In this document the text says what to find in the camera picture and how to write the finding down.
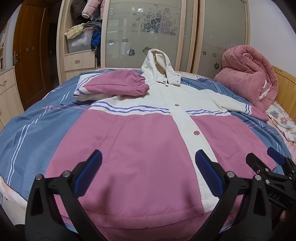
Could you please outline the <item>dark hanging jacket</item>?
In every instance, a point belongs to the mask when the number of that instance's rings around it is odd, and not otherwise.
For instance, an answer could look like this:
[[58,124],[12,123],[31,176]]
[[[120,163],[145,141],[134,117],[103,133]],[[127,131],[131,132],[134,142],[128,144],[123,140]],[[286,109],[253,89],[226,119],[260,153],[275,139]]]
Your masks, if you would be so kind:
[[70,6],[70,13],[73,19],[77,19],[82,16],[82,11],[86,6],[86,0],[73,0]]

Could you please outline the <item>rolled pink quilt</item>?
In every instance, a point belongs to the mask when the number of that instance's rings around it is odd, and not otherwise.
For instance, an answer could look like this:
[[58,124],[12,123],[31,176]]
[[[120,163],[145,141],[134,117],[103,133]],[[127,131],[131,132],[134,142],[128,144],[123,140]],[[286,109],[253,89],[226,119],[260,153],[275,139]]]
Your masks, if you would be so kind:
[[261,111],[266,111],[278,94],[273,66],[250,45],[226,50],[222,56],[222,70],[214,80]]

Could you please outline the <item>wooden headboard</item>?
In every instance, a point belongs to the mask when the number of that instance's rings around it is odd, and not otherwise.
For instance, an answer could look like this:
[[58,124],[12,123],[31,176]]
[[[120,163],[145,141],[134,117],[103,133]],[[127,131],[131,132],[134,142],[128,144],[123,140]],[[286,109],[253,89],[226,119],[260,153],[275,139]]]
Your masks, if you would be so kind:
[[296,85],[295,77],[284,70],[273,66],[278,79],[276,102],[285,110],[292,120],[296,117]]

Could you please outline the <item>brown wooden room door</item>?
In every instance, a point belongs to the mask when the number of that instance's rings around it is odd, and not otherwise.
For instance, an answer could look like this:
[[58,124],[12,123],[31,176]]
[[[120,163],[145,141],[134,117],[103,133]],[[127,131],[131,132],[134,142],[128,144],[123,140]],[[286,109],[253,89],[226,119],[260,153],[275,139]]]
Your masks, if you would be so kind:
[[59,85],[57,25],[61,1],[24,1],[13,42],[13,65],[23,109]]

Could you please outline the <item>pink hanging puffer jacket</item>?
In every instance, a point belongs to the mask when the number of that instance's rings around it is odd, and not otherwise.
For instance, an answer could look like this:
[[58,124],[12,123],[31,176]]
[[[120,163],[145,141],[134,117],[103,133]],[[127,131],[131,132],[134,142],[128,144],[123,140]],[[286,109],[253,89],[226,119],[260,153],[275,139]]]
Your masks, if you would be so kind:
[[82,17],[88,19],[97,11],[100,10],[100,18],[103,18],[105,0],[89,0],[82,11]]

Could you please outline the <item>blue garment in wardrobe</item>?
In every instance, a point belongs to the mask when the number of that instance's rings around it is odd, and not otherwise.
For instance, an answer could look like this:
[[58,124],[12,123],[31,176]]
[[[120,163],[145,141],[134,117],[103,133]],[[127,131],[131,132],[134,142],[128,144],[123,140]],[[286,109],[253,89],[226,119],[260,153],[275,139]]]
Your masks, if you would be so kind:
[[91,49],[95,49],[101,42],[101,31],[94,31],[91,38]]

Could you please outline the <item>light wood side cabinet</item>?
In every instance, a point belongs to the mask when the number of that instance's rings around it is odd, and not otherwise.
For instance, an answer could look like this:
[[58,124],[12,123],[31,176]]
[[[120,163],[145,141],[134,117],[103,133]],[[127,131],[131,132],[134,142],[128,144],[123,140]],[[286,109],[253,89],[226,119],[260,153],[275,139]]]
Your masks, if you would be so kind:
[[15,116],[24,112],[16,83],[15,68],[1,71],[0,75],[1,131]]

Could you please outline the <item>floral pillow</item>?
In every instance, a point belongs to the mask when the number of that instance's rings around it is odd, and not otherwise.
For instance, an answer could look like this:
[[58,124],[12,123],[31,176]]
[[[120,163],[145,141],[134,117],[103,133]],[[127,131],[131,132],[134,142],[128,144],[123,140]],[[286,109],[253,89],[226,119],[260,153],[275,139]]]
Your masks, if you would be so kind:
[[274,101],[271,106],[265,111],[271,122],[280,130],[285,139],[295,143],[296,127],[295,122],[285,112],[285,110]]

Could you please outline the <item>pink and white hooded jacket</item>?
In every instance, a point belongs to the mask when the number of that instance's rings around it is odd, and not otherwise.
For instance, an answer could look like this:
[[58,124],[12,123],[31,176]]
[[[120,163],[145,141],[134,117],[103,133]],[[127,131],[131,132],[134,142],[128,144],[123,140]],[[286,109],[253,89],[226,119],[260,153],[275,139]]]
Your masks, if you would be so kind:
[[79,86],[99,97],[67,132],[46,176],[74,169],[94,150],[102,153],[80,203],[109,240],[189,240],[197,232],[218,202],[196,166],[198,150],[239,177],[254,175],[249,153],[276,167],[260,138],[232,113],[268,116],[182,83],[162,51],[148,51],[141,74],[86,74]]

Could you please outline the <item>frosted sliding wardrobe door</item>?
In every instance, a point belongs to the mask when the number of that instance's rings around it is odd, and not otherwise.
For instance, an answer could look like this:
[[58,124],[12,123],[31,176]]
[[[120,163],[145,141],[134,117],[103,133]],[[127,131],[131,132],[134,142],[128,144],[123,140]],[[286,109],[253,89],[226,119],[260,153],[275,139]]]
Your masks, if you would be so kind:
[[186,1],[106,1],[101,67],[140,68],[150,49],[165,52],[175,70],[182,60]]

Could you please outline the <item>beige crumpled cloth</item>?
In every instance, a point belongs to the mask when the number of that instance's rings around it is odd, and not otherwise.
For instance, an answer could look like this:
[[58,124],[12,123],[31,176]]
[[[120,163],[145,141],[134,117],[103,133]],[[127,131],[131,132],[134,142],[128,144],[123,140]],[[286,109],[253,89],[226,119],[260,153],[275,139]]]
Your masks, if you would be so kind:
[[64,33],[65,37],[69,39],[74,39],[75,37],[79,36],[84,30],[85,24],[81,23],[79,25],[75,25],[71,27],[67,32]]

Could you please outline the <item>clear plastic storage box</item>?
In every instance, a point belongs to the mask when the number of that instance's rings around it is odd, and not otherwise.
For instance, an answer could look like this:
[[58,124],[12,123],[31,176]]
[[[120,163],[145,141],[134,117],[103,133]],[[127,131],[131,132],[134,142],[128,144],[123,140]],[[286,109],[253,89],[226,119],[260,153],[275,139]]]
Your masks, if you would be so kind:
[[70,53],[91,49],[93,28],[84,29],[78,36],[67,40]]

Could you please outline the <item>blue striped bed sheet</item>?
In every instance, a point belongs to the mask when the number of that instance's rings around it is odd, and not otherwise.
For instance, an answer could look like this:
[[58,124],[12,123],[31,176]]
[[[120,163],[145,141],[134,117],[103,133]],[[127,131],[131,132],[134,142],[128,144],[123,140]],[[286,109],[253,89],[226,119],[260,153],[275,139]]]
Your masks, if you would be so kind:
[[[92,76],[116,70],[91,71]],[[30,189],[37,174],[46,176],[53,155],[63,138],[79,117],[89,109],[99,93],[87,92],[79,86],[79,75],[50,91],[23,114],[12,118],[1,131],[1,180],[8,189],[15,191],[22,202],[29,199]],[[224,94],[239,102],[249,104],[229,89],[213,80],[181,77],[181,82],[198,90],[209,89]],[[264,143],[281,154],[290,155],[278,131],[247,114],[233,112]]]

